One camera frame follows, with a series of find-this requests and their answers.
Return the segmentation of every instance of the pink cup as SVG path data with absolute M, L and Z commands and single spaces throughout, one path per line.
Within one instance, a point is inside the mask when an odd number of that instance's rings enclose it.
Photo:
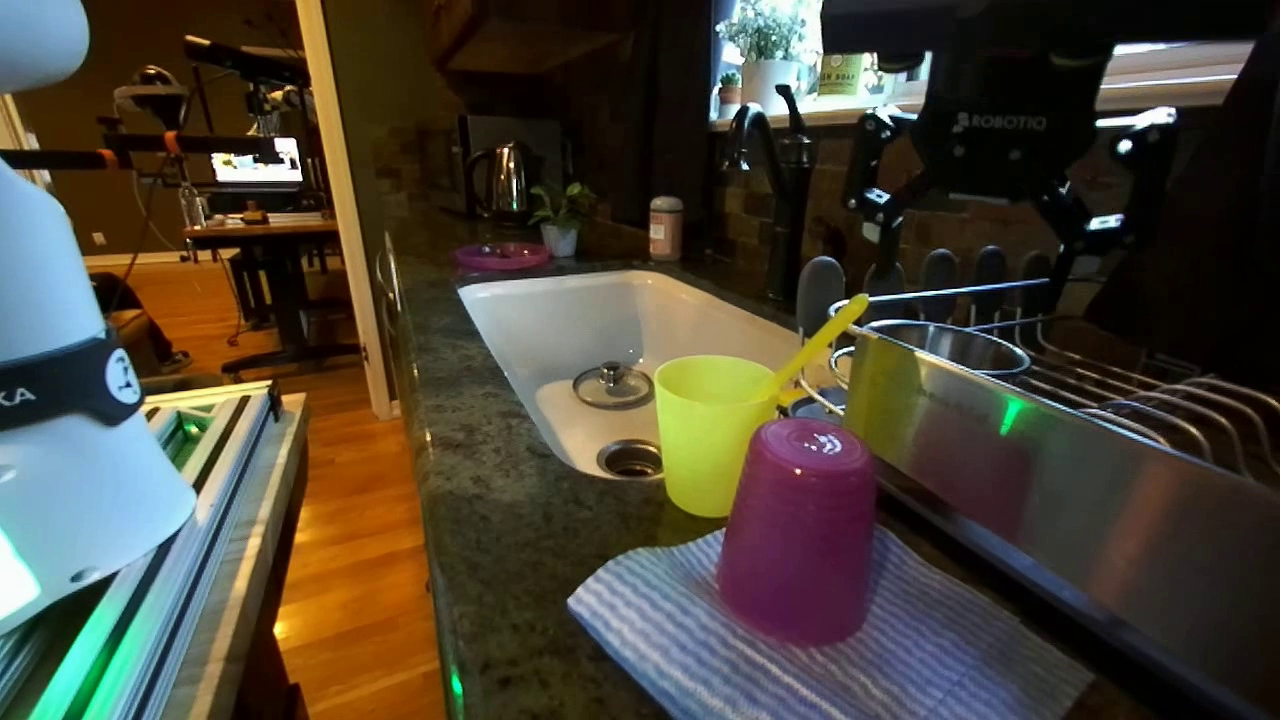
M 785 644 L 834 644 L 868 615 L 872 536 L 872 456 L 831 419 L 772 419 L 725 529 L 718 602 Z

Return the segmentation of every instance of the wooden floor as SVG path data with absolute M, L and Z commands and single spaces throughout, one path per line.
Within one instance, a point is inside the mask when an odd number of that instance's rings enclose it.
M 228 345 L 234 303 L 222 265 L 143 262 L 129 284 L 207 374 L 273 347 L 273 334 Z M 310 474 L 276 622 L 306 718 L 444 718 L 420 498 L 399 419 L 368 412 L 356 359 L 273 377 L 285 393 L 306 393 Z

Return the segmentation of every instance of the yellow straw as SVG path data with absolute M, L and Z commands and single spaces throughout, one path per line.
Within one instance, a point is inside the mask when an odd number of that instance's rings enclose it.
M 831 339 L 855 323 L 868 312 L 872 297 L 855 291 L 824 328 L 816 328 L 798 352 L 772 377 L 772 390 L 780 396 L 780 404 L 798 399 L 803 393 L 796 393 L 796 377 L 803 374 L 803 363 L 813 363 L 824 347 L 831 347 Z

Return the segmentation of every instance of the granite countertop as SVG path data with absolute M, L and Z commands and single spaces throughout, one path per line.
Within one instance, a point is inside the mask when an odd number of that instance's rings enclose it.
M 718 523 L 685 518 L 661 485 L 591 481 L 544 447 L 455 299 L 468 275 L 453 247 L 491 239 L 486 228 L 420 199 L 391 221 L 391 237 L 405 310 L 395 377 L 428 521 L 446 711 L 663 718 L 564 602 L 627 548 L 685 545 Z M 551 339 L 572 318 L 538 323 Z M 1090 718 L 1090 704 L 1116 709 L 1116 696 L 1126 709 L 1125 694 L 1090 683 L 1074 709 Z

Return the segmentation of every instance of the dish towel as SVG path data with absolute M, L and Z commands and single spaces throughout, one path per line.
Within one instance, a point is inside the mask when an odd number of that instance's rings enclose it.
M 725 529 L 596 569 L 566 611 L 673 718 L 1064 718 L 1088 667 L 876 529 L 861 633 L 793 650 L 715 594 Z

